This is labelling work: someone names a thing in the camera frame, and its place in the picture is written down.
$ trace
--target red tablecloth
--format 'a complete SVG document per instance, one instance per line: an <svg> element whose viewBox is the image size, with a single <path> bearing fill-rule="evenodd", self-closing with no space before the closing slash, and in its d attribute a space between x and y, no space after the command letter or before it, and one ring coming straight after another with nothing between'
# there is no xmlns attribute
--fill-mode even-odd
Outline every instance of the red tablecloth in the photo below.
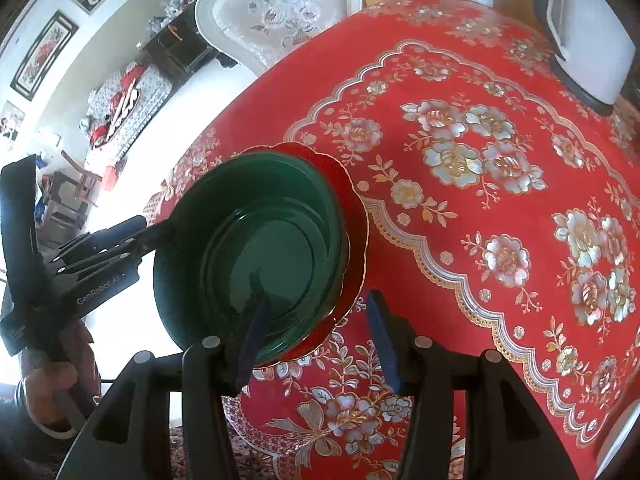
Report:
<svg viewBox="0 0 640 480"><path fill-rule="evenodd" d="M364 290L451 350L502 352L591 479L596 437L638 371L640 123L632 108L601 118L581 105L549 54L535 31L468 1L369 7L236 99L148 210L166 218L256 144L335 156L371 220ZM388 480L398 466L411 400L383 384L363 310L360 298L313 354L256 370L226 402L282 479ZM464 460L456 400L450 478Z"/></svg>

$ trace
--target bowl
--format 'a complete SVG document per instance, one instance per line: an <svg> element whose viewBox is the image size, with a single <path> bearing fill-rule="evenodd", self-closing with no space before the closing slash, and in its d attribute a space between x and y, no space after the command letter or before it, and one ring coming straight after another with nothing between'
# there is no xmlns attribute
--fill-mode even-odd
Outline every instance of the bowl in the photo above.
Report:
<svg viewBox="0 0 640 480"><path fill-rule="evenodd" d="M306 160L320 171L332 186L345 222L350 254L342 276L341 292L334 306L303 340L276 360L265 362L257 368L269 367L278 362L295 361L322 345L332 331L356 304L362 291L366 273L366 252L369 243L369 217L349 173L340 161L324 153L316 153L298 142L281 142L275 146L259 146L255 150L270 149Z"/></svg>
<svg viewBox="0 0 640 480"><path fill-rule="evenodd" d="M260 151L232 158L185 193L169 222L178 235L156 251L162 323L186 350L229 340L261 295L270 322L257 362L305 338L340 294L348 242L337 198L304 160Z"/></svg>

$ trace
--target green glass bowl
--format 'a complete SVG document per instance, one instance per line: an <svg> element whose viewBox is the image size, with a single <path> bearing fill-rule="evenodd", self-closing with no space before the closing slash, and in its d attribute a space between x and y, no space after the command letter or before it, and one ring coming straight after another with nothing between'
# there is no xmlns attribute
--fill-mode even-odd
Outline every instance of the green glass bowl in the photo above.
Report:
<svg viewBox="0 0 640 480"><path fill-rule="evenodd" d="M186 350L234 334L262 293L270 323L257 362L293 348L328 312L348 257L333 189L308 162L272 151L238 156L185 193L169 219L176 239L156 251L162 323Z"/></svg>

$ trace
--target red scalloped plate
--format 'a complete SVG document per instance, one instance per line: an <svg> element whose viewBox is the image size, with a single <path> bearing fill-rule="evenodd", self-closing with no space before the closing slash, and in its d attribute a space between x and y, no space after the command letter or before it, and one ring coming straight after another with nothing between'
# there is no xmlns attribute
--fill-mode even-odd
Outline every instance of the red scalloped plate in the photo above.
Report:
<svg viewBox="0 0 640 480"><path fill-rule="evenodd" d="M275 146L254 146L243 153L258 150L274 150L293 155L320 171L334 188L350 244L350 257L342 278L342 293L334 308L318 325L295 347L286 352L276 362L260 364L257 368L273 366L277 362L295 361L313 352L330 336L334 327L346 316L358 300L366 272L366 253L369 243L369 217L356 192L349 173L339 160L331 155L316 153L298 142L283 142Z"/></svg>

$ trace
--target white wall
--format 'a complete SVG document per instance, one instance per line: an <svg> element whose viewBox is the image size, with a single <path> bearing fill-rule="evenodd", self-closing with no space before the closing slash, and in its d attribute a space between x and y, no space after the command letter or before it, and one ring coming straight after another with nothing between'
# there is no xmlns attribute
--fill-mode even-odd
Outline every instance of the white wall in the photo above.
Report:
<svg viewBox="0 0 640 480"><path fill-rule="evenodd" d="M0 56L0 106L4 104L4 101L9 100L26 114L20 136L18 136L14 147L17 158L26 152L30 134L35 131L42 112L66 71L89 40L126 1L105 0L91 16L72 0L37 0L31 7L30 12L16 29ZM78 25L79 30L52 65L33 101L29 102L11 89L10 84L26 52L56 10L60 10L70 18Z"/></svg>
<svg viewBox="0 0 640 480"><path fill-rule="evenodd" d="M78 122L85 115L87 97L99 88L113 72L124 68L139 55L136 45L148 38L146 24L153 16L164 15L167 0L128 0L118 9L84 46L66 70L53 95L40 115L36 129L50 128L62 138L62 148L82 163L88 142L78 130ZM47 150L34 137L27 144L27 152ZM53 160L47 173L66 167L60 153L51 153Z"/></svg>

